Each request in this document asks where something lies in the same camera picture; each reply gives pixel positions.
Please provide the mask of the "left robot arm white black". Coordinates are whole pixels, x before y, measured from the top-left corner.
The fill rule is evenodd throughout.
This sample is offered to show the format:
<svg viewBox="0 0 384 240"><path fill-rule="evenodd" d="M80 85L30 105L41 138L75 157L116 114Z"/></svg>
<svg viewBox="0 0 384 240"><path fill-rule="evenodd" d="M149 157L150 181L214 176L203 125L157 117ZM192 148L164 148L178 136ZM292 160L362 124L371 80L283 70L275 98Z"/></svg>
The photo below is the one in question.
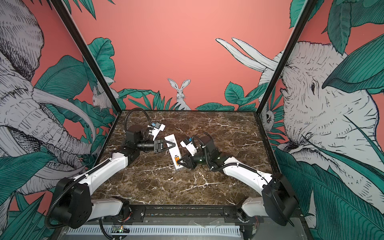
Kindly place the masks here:
<svg viewBox="0 0 384 240"><path fill-rule="evenodd" d="M117 172L134 162L141 152L161 153L176 146L175 142L156 140L145 134L156 131L154 125L140 130L138 125L126 130L122 145L111 157L74 178L61 179L55 188L51 205L45 218L45 227L58 229L68 226L77 229L90 220L116 216L125 221L130 216L129 201L122 198L92 200L92 194Z"/></svg>

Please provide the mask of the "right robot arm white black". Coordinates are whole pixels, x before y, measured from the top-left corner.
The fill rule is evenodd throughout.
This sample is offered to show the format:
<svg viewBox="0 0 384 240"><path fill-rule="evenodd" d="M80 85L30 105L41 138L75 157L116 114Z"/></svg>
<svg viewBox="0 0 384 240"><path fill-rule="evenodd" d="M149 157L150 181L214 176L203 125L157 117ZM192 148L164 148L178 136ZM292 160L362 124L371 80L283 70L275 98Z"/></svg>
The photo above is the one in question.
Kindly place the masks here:
<svg viewBox="0 0 384 240"><path fill-rule="evenodd" d="M281 226L292 224L291 216L299 201L283 174L264 173L243 164L232 155L221 152L209 135L184 139L180 145L188 153L178 159L179 165L191 170L198 165L206 165L209 171L233 177L260 195L259 198L248 197L237 205L236 215L241 222L266 216Z"/></svg>

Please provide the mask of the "white remote control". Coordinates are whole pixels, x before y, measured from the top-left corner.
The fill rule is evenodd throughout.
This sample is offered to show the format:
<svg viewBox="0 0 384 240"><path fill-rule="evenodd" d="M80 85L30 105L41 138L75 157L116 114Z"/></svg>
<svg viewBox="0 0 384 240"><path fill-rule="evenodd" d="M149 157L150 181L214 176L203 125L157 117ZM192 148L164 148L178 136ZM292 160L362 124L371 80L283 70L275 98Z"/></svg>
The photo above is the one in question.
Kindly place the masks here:
<svg viewBox="0 0 384 240"><path fill-rule="evenodd" d="M166 136L165 140L170 141L170 142L174 142L174 143L177 144L176 137L175 137L174 134ZM175 156L179 156L180 158L182 157L181 153L180 153L180 150L179 150L179 147L178 147L178 144L177 144L176 147L170 149L169 152L170 152L170 155L171 155L171 159L172 159L172 161L174 163L175 170L178 171L178 170L182 169L183 166L178 165L177 162L175 161Z"/></svg>

